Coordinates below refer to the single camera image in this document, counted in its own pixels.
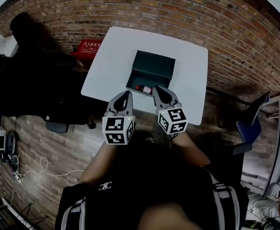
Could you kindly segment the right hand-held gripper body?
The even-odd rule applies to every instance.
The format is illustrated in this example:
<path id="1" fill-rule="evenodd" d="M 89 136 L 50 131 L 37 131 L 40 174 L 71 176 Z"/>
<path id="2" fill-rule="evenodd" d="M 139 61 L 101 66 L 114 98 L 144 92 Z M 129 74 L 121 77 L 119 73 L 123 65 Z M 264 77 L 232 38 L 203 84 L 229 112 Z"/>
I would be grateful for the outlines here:
<path id="1" fill-rule="evenodd" d="M 184 132 L 187 126 L 187 118 L 180 102 L 166 104 L 155 101 L 157 123 L 167 135 Z"/>

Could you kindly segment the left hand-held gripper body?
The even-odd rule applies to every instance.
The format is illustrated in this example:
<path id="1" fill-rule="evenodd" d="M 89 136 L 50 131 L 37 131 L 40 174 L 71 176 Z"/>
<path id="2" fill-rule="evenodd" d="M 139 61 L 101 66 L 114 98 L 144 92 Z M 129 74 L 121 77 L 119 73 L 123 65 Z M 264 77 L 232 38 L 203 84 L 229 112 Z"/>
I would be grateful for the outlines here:
<path id="1" fill-rule="evenodd" d="M 135 130 L 135 116 L 108 111 L 102 118 L 102 132 L 108 145 L 127 145 Z"/>

